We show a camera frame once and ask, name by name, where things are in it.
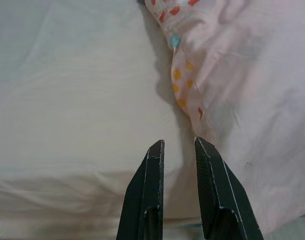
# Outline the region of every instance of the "yellow dot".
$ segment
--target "yellow dot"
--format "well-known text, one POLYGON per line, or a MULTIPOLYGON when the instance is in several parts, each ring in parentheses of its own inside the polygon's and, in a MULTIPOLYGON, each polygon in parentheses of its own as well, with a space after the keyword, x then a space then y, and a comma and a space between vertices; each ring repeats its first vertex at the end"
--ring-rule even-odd
POLYGON ((183 98, 178 98, 177 99, 177 102, 179 104, 179 106, 181 106, 182 108, 185 108, 186 107, 186 100, 183 99, 183 98))
POLYGON ((194 70, 194 68, 195 68, 188 60, 186 60, 186 62, 184 63, 184 66, 188 70, 194 70))
POLYGON ((178 68, 176 68, 176 69, 173 71, 173 77, 174 77, 174 79, 176 79, 176 80, 181 79, 181 78, 182 78, 182 72, 181 72, 178 68))
POLYGON ((189 79, 188 82, 187 82, 188 88, 191 89, 193 84, 194 84, 194 80, 189 79))
POLYGON ((175 94, 179 92, 179 86, 178 86, 176 83, 174 83, 174 84, 172 85, 172 89, 173 89, 173 91, 174 91, 175 94))

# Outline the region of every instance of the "blue dot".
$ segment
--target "blue dot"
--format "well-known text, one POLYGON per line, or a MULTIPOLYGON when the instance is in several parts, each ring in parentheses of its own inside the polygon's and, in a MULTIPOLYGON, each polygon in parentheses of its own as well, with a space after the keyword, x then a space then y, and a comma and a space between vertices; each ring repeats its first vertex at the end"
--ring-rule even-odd
POLYGON ((170 37, 170 45, 173 48, 178 48, 179 44, 181 43, 181 37, 174 34, 170 37))

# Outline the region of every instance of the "orange dot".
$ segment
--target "orange dot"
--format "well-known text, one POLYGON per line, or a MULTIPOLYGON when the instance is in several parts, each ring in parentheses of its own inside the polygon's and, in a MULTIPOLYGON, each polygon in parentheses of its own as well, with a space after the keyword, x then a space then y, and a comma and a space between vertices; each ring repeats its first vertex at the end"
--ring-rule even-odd
POLYGON ((179 79, 181 79, 182 78, 182 72, 178 69, 178 68, 176 68, 174 71, 173 71, 173 77, 174 77, 174 79, 175 80, 179 80, 179 79))
POLYGON ((194 70, 194 68, 195 68, 194 65, 192 65, 188 60, 186 60, 186 62, 184 63, 184 66, 188 70, 194 70))
POLYGON ((181 106, 182 108, 185 108, 186 107, 186 100, 183 99, 183 98, 178 98, 177 99, 177 102, 179 104, 179 106, 181 106))
POLYGON ((188 82, 187 82, 188 88, 191 89, 193 84, 194 84, 194 80, 189 79, 188 82))
POLYGON ((175 94, 179 92, 179 86, 178 86, 176 83, 174 83, 174 84, 172 85, 172 89, 173 89, 173 91, 174 91, 175 94))

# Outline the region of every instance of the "white fabric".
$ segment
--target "white fabric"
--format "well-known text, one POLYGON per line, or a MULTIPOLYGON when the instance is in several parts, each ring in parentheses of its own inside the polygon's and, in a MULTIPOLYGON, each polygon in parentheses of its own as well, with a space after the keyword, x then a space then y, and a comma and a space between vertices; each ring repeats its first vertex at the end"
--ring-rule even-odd
POLYGON ((0 237, 114 239, 159 139, 165 217, 198 216, 171 56, 135 0, 0 1, 0 237))
POLYGON ((305 0, 146 4, 174 47, 178 103, 243 184, 261 230, 305 214, 305 0))

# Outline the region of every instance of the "white bed sheet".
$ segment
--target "white bed sheet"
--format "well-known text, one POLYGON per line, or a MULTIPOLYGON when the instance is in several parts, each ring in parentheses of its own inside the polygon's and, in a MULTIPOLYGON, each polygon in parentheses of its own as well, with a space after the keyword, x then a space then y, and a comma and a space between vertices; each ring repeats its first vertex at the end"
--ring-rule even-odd
POLYGON ((0 237, 113 238, 159 139, 166 222, 198 216, 171 56, 135 0, 0 1, 0 237))

